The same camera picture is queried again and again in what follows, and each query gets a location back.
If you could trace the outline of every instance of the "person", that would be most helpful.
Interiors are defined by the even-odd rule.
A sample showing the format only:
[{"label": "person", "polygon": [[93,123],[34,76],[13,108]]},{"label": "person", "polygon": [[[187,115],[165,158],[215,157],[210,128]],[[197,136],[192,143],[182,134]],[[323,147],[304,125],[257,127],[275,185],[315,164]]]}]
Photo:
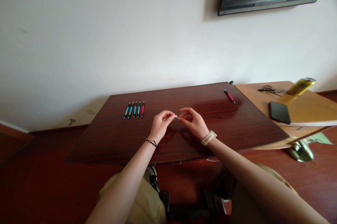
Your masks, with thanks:
[{"label": "person", "polygon": [[[179,121],[201,141],[210,131],[200,114],[182,108]],[[101,190],[91,223],[166,223],[158,193],[143,179],[150,159],[175,119],[171,111],[154,117],[149,141],[144,141],[120,174]],[[207,144],[235,178],[232,183],[232,223],[328,223],[275,171],[256,165],[213,137]]]}]

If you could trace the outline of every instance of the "black bracelet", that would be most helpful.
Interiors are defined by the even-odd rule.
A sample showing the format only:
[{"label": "black bracelet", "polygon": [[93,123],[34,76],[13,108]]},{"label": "black bracelet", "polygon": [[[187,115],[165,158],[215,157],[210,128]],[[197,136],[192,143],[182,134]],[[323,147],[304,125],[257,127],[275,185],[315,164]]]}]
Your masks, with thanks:
[{"label": "black bracelet", "polygon": [[154,141],[154,143],[153,143],[153,142],[149,141],[147,138],[146,138],[145,140],[148,141],[148,142],[149,142],[150,144],[152,144],[153,146],[155,146],[156,149],[158,150],[158,153],[160,154],[159,149],[158,149],[157,144],[156,144],[155,141]]}]

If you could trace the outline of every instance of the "baseboard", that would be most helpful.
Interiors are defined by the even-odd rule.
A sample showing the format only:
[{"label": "baseboard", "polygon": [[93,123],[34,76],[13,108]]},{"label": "baseboard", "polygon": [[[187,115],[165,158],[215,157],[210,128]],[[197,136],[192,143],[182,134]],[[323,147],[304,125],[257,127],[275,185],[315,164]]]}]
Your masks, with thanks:
[{"label": "baseboard", "polygon": [[46,133],[53,133],[53,132],[59,132],[59,131],[83,129],[83,128],[87,128],[88,126],[89,126],[89,124],[84,124],[84,125],[73,126],[73,127],[64,127],[64,128],[56,128],[56,129],[46,129],[46,130],[32,131],[32,132],[29,132],[29,133],[31,135],[42,135],[42,134],[46,134]]},{"label": "baseboard", "polygon": [[10,136],[23,141],[30,141],[34,137],[31,134],[13,129],[3,124],[0,124],[0,134],[4,134],[6,136]]}]

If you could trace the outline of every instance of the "white wall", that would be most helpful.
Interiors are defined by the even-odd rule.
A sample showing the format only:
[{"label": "white wall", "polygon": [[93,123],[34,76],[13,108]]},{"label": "white wall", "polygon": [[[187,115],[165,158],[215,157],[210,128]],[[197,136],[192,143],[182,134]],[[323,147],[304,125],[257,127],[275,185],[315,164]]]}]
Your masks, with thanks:
[{"label": "white wall", "polygon": [[0,0],[0,120],[80,125],[111,94],[230,80],[337,89],[337,0],[222,17],[218,1]]}]

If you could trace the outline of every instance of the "red pen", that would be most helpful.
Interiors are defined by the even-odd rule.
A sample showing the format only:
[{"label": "red pen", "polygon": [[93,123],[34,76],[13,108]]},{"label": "red pen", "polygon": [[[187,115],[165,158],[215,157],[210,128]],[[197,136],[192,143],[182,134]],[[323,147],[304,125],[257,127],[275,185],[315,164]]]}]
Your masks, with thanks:
[{"label": "red pen", "polygon": [[143,101],[143,107],[141,108],[141,117],[144,116],[144,107],[145,107],[145,101]]},{"label": "red pen", "polygon": [[235,100],[232,98],[232,96],[226,91],[224,90],[225,94],[228,96],[228,98],[233,102],[235,103]]}]

